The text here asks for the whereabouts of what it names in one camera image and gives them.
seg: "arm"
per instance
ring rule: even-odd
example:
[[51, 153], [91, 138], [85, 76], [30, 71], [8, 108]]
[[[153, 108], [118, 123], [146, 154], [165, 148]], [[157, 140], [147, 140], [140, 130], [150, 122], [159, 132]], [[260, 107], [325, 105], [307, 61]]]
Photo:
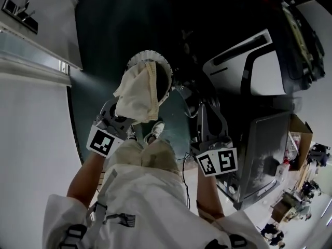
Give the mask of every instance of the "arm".
[[[200, 167], [198, 167], [197, 208], [215, 219], [225, 217], [219, 200], [216, 177], [205, 177]], [[201, 215], [200, 212], [199, 215], [209, 223], [213, 222], [213, 220]]]
[[88, 208], [97, 190], [105, 157], [92, 152], [72, 180], [67, 196], [75, 198]]

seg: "door handle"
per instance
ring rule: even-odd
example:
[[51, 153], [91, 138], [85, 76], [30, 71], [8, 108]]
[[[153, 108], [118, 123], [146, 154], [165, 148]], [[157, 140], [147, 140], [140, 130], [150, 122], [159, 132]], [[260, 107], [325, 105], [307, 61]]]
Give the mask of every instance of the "door handle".
[[33, 10], [30, 14], [26, 13], [29, 4], [30, 0], [25, 0], [21, 6], [15, 4], [12, 0], [5, 0], [1, 10], [35, 34], [38, 34], [38, 22], [31, 17], [36, 11]]
[[29, 6], [30, 0], [25, 0], [24, 5], [17, 7], [16, 12], [14, 13], [15, 16], [18, 14], [25, 12], [27, 10], [27, 7]]

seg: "towel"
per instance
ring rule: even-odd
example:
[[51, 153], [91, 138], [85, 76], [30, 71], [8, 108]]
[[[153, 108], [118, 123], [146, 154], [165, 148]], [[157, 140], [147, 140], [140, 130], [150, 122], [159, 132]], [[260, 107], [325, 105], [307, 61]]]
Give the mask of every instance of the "towel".
[[133, 124], [157, 120], [159, 104], [156, 78], [154, 61], [141, 61], [129, 68], [124, 73], [119, 88], [113, 93], [115, 97], [119, 97], [116, 114], [134, 119]]

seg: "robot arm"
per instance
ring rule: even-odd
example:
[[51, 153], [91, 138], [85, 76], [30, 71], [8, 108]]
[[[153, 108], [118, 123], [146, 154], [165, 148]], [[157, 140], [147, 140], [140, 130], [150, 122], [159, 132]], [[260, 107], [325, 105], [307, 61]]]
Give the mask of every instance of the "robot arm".
[[116, 103], [119, 97], [108, 100], [97, 115], [90, 130], [87, 149], [109, 158], [126, 140], [126, 131], [133, 119], [117, 116]]
[[198, 111], [197, 136], [190, 152], [204, 176], [229, 173], [238, 169], [237, 150], [228, 136], [227, 121], [215, 106], [203, 102]]

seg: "white lab coat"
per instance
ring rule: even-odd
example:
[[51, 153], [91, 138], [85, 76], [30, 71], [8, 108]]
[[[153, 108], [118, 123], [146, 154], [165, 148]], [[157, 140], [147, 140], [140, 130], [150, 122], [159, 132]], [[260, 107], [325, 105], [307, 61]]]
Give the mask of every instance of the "white lab coat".
[[[113, 169], [117, 176], [106, 191], [107, 211], [94, 248], [202, 249], [214, 239], [231, 248], [231, 233], [247, 240], [243, 248], [269, 248], [241, 211], [213, 225], [193, 214], [186, 206], [182, 182], [176, 174], [116, 164], [105, 177]], [[57, 248], [69, 226], [85, 223], [86, 212], [84, 205], [75, 199], [51, 195], [45, 211], [43, 249]], [[120, 224], [119, 219], [106, 220], [121, 213], [134, 216], [131, 226]]]

